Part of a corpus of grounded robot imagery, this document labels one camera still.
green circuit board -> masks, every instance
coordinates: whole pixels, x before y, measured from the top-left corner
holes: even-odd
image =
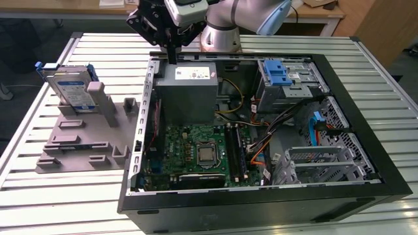
[[[164,158],[162,161],[162,175],[182,175],[191,173],[214,173],[226,175],[224,187],[256,186],[259,173],[248,171],[248,178],[235,182],[230,178],[228,156],[224,140],[224,126],[167,126]],[[239,129],[243,145],[250,143],[250,131],[244,126]],[[210,166],[199,164],[198,151],[200,147],[212,147],[216,152],[215,163]],[[155,190],[167,190],[168,185],[160,183]]]

motherboard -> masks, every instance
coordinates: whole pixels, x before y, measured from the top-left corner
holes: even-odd
[[[202,184],[203,181],[198,178],[206,175],[212,178],[211,183],[219,179],[222,185],[218,186],[222,188],[259,185],[258,170],[255,168],[247,170],[246,156],[231,152],[235,148],[230,147],[231,140],[226,139],[230,130],[239,133],[234,137],[239,136],[239,151],[244,153],[246,146],[251,143],[247,126],[242,128],[223,125],[167,126],[164,157],[162,160],[150,161],[154,190],[174,189],[176,181],[186,181],[188,187]]]

power supply label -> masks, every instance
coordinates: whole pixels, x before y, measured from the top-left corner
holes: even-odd
[[[95,102],[91,95],[86,91],[83,81],[58,82],[60,85],[62,94],[68,100],[71,106],[80,113],[88,113],[95,108]]]
[[[210,79],[208,67],[176,67],[175,80]]]

robotic arm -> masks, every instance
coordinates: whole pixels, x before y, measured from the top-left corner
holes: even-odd
[[[286,19],[291,0],[142,0],[127,23],[176,63],[176,53],[203,31],[206,51],[239,49],[238,26],[273,35]]]

cardboard box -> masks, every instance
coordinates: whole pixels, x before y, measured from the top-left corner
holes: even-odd
[[[323,6],[334,1],[335,0],[303,0],[303,2],[311,7]]]

